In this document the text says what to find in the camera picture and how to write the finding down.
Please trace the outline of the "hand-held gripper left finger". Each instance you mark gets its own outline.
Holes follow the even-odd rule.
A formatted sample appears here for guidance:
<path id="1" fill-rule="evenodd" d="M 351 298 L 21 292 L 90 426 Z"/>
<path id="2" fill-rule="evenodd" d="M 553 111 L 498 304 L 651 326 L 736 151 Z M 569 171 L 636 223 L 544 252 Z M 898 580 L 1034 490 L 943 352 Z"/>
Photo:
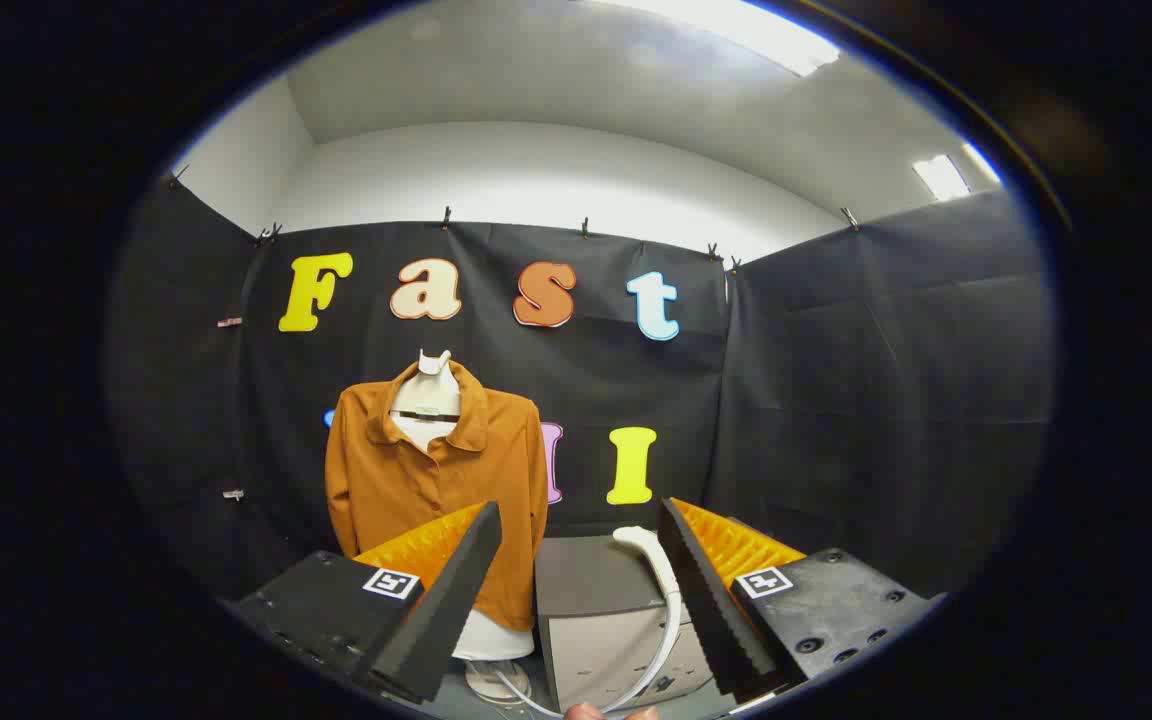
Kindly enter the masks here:
<path id="1" fill-rule="evenodd" d="M 497 503 L 473 503 L 356 559 L 311 553 L 234 615 L 338 685 L 431 702 L 500 541 Z"/>

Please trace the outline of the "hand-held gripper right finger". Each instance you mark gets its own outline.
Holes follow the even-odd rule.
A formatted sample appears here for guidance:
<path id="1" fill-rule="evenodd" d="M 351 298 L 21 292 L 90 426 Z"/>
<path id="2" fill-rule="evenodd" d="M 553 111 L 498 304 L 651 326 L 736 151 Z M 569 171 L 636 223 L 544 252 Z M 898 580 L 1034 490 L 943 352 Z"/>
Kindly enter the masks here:
<path id="1" fill-rule="evenodd" d="M 945 602 L 850 551 L 804 553 L 679 498 L 657 537 L 718 692 L 740 703 L 838 679 Z"/>

